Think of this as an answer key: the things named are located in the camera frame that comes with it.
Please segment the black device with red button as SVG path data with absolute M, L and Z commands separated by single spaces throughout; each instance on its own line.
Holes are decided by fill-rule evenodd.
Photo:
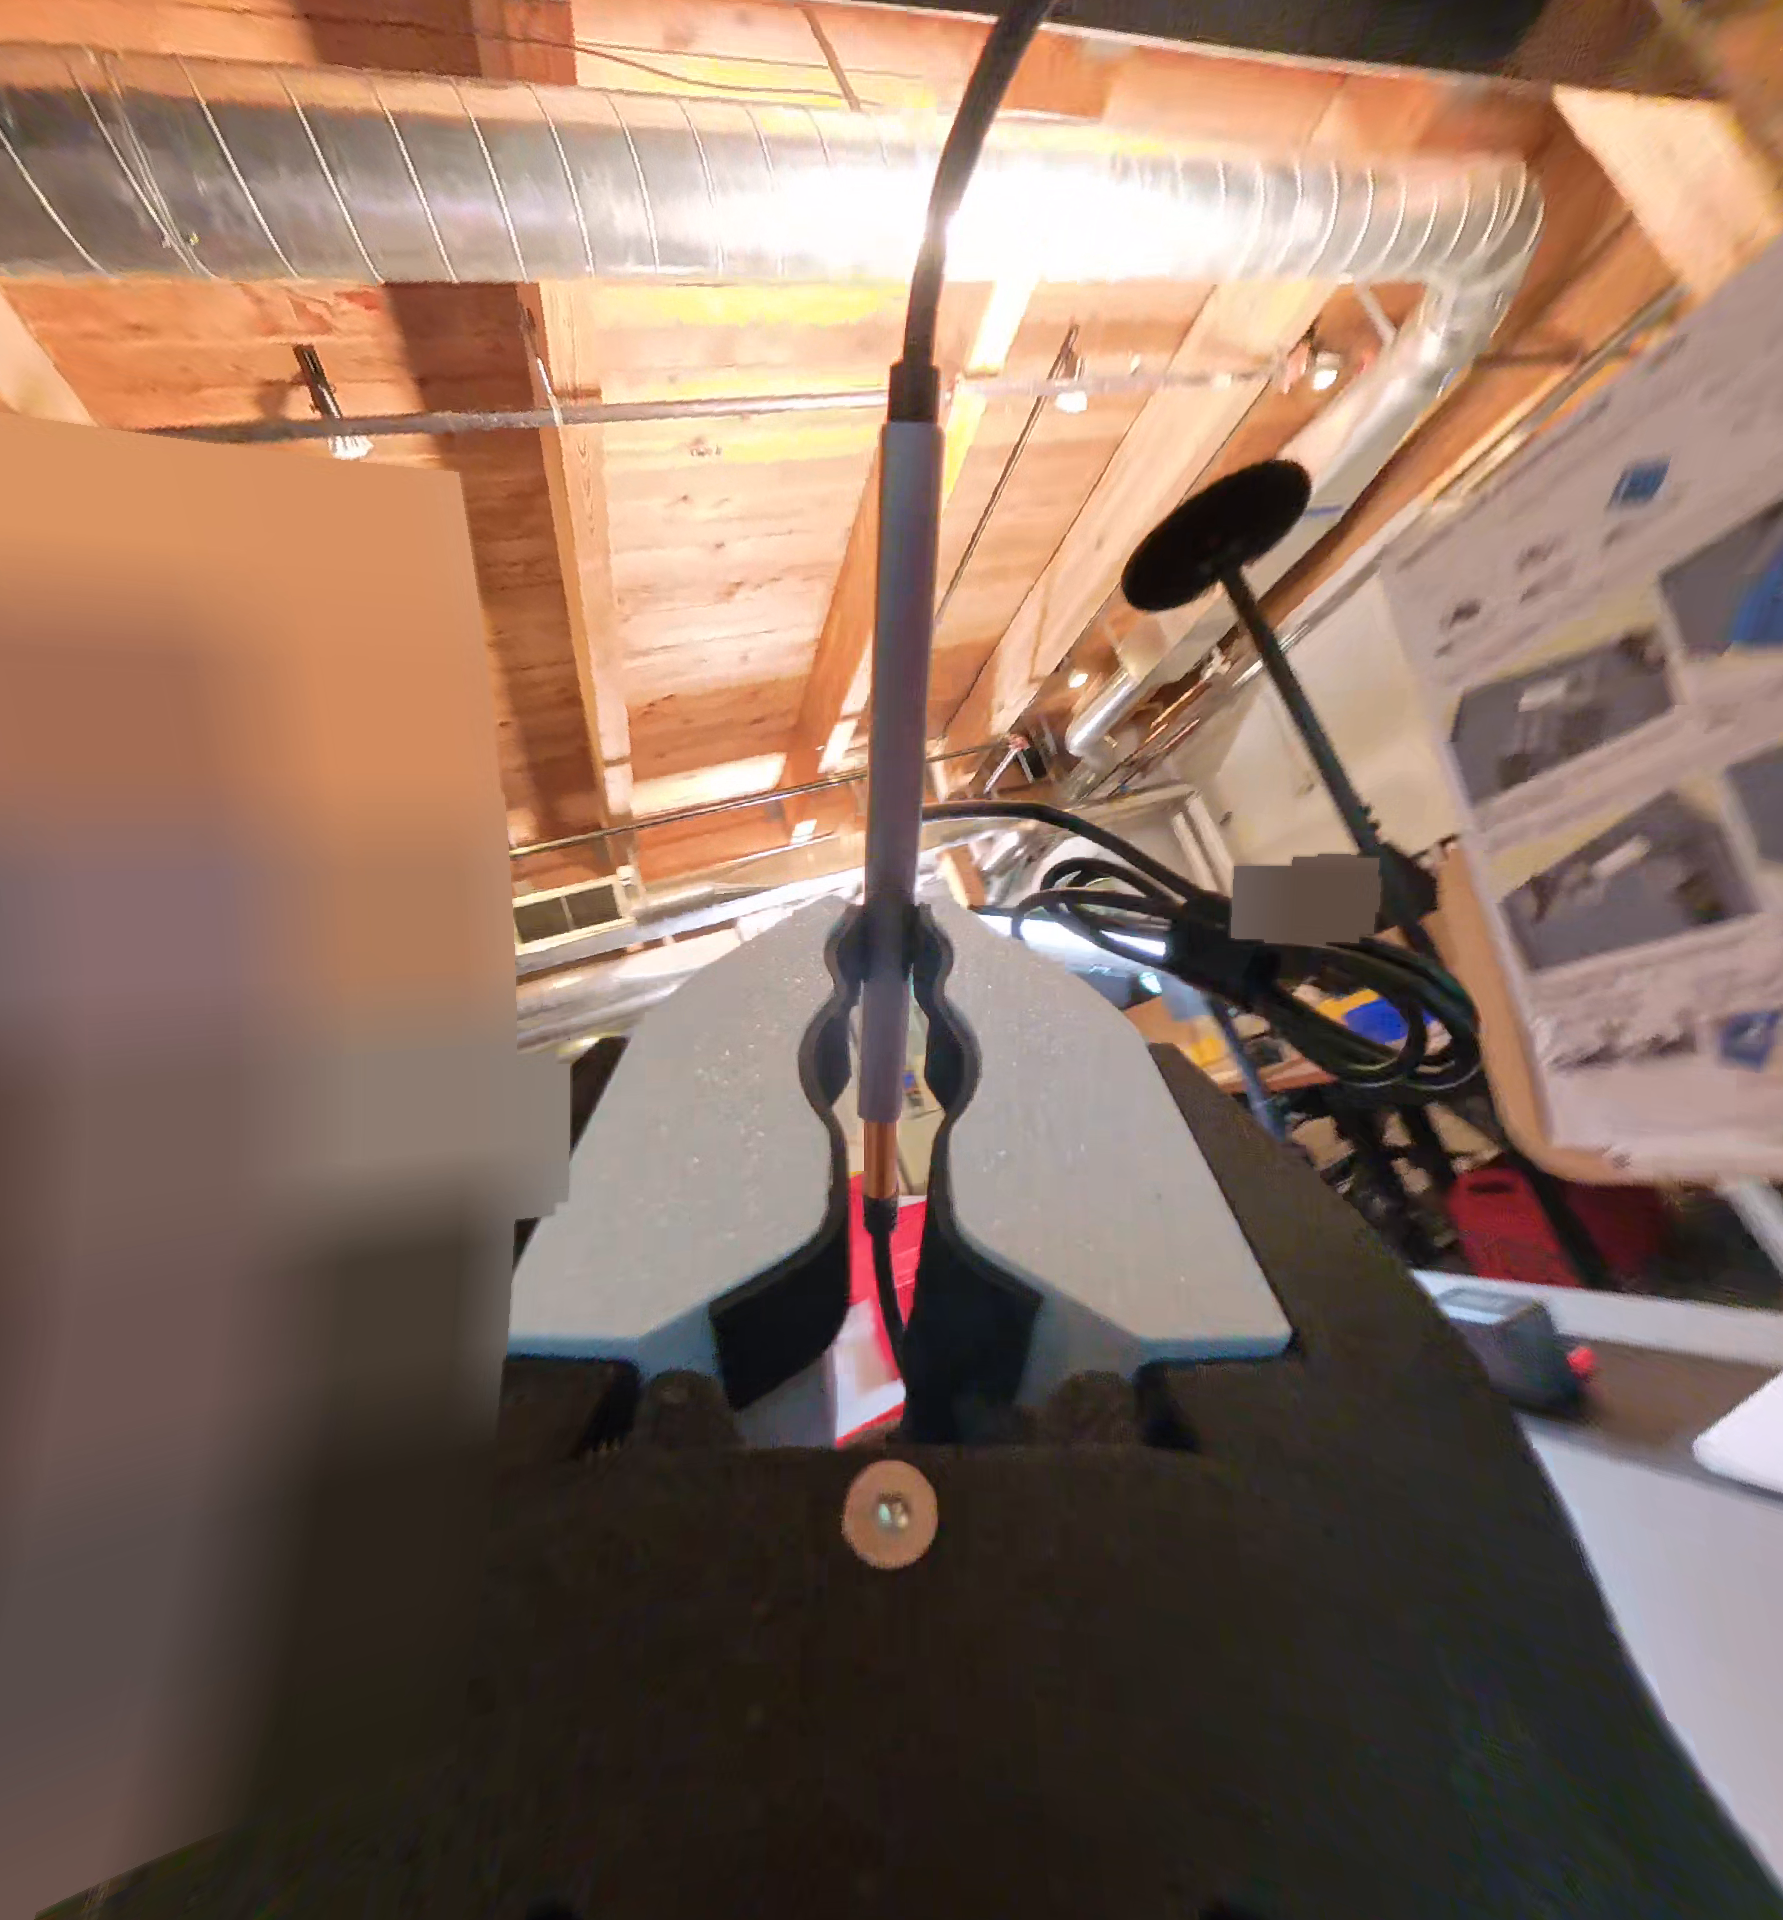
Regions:
M 1593 1377 L 1591 1351 L 1563 1332 L 1541 1301 L 1457 1284 L 1433 1296 L 1487 1383 L 1515 1411 L 1567 1416 Z

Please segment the black stand with round disc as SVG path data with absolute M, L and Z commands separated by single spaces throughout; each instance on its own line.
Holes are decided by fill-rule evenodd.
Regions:
M 1213 588 L 1223 592 L 1341 826 L 1379 868 L 1383 921 L 1411 948 L 1433 954 L 1423 926 L 1435 902 L 1433 882 L 1383 839 L 1245 575 L 1249 564 L 1287 539 L 1309 498 L 1309 471 L 1293 459 L 1243 466 L 1185 498 L 1140 542 L 1124 567 L 1122 592 L 1134 609 L 1149 614 L 1185 607 Z

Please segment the white air vent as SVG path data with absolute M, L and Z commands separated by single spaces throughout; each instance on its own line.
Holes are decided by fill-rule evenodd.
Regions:
M 514 897 L 516 948 L 560 948 L 592 934 L 614 932 L 634 919 L 626 886 L 598 876 L 548 886 Z

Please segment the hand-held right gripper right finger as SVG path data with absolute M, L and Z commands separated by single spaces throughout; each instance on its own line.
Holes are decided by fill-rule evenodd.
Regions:
M 1267 1362 L 1291 1324 L 1146 1043 L 984 917 L 926 917 L 942 1112 L 906 1317 L 906 1435 L 996 1438 L 1070 1379 Z

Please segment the poster board with photos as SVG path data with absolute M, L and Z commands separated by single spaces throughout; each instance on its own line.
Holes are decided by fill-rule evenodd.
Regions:
M 1381 584 L 1543 1136 L 1783 1182 L 1783 233 Z

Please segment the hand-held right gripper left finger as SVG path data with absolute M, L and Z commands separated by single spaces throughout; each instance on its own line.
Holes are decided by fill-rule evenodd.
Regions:
M 514 1275 L 510 1355 L 694 1373 L 732 1406 L 812 1379 L 852 1307 L 856 907 L 814 902 L 640 1019 Z

